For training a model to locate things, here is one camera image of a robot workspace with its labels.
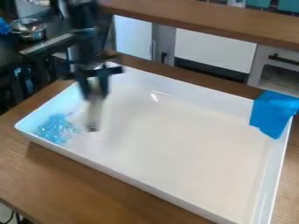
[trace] metal pot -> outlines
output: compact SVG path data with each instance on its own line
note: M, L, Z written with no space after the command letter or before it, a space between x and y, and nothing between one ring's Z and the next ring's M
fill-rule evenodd
M21 18L10 23L10 32L18 34L23 40L35 41L45 37L46 24L36 18Z

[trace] blue object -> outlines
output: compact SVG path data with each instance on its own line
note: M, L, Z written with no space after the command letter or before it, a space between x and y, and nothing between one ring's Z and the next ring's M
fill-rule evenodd
M10 33L10 26L0 17L0 34L7 35Z
M69 115L50 115L46 123L38 126L37 135L52 143L63 145L79 130L66 119Z
M254 101L250 125L277 139L286 127L289 118L299 110L299 98L265 91Z
M298 0L280 0L278 3L278 10L299 12Z
M268 8L270 5L270 0L246 0L246 5Z

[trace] blue plastic pieces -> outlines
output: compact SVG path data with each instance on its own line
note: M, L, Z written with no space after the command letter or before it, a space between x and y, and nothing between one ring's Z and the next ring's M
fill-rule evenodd
M277 139L281 136L289 118L299 110L299 98L265 91L254 101L250 125Z
M10 26L0 17L0 34L7 35L10 33Z
M52 143L63 145L79 130L67 121L66 114L50 115L46 123L38 126L37 135Z

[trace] wooden shelf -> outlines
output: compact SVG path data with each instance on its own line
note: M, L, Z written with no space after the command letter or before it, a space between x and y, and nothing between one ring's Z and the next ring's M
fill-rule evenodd
M110 0L101 5L124 17L299 50L299 17L196 0Z

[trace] blue beads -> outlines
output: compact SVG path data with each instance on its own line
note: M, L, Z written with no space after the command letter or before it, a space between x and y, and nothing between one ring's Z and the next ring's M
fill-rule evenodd
M66 120L69 115L70 114L50 115L47 122L38 126L37 136L54 144L65 144L74 134L79 132L79 129Z

